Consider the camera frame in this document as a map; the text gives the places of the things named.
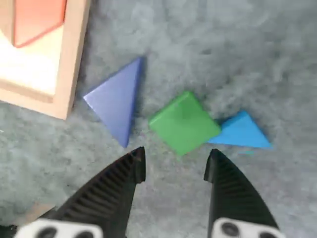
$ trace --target wooden block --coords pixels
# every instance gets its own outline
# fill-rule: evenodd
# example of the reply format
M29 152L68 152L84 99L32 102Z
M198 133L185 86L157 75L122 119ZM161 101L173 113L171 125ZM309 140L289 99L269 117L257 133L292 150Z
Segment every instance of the wooden block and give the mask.
M0 29L15 47L23 47L64 22L66 0L1 0Z
M66 119L74 100L90 3L67 0L64 24L19 49L2 28L0 100Z
M14 0L0 0L0 30L13 44Z

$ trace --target gray carpet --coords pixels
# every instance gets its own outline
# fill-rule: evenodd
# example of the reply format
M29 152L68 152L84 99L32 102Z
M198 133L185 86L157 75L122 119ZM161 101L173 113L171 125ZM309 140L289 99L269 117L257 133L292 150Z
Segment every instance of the gray carpet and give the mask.
M240 109L255 118L272 151L217 148L258 189L288 237L315 237L316 22L316 0L93 1L69 119L0 104L0 223L34 202L60 205L144 145L147 180L137 187L128 237L206 237L211 188L203 173L212 145L180 158L147 126L150 115L191 90L216 119ZM147 55L146 77L123 149L81 96L138 55Z

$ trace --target wooden frame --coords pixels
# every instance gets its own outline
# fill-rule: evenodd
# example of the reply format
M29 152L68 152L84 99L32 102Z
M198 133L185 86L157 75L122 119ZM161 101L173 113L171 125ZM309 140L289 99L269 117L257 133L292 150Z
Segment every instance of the wooden frame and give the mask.
M0 100L66 119L74 101L90 3L91 0L67 0L54 94L0 79Z

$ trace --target blue triangle block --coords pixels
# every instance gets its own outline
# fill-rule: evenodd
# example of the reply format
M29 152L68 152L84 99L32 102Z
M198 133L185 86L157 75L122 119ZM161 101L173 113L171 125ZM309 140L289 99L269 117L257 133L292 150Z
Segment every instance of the blue triangle block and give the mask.
M271 147L270 142L246 111L241 111L224 122L221 129L221 134L211 138L208 143L259 148Z
M126 65L84 96L122 147L127 147L143 58Z

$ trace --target screw hole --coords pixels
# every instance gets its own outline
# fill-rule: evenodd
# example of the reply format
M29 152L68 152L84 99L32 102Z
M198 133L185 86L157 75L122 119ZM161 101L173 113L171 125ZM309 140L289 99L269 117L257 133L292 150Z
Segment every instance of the screw hole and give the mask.
M91 232L81 232L75 238L94 238Z
M54 238L57 230L54 227L47 227L41 230L36 238Z
M223 223L221 229L227 236L237 237L239 235L239 228L231 222Z
M262 232L260 238L276 238L276 236L269 232Z

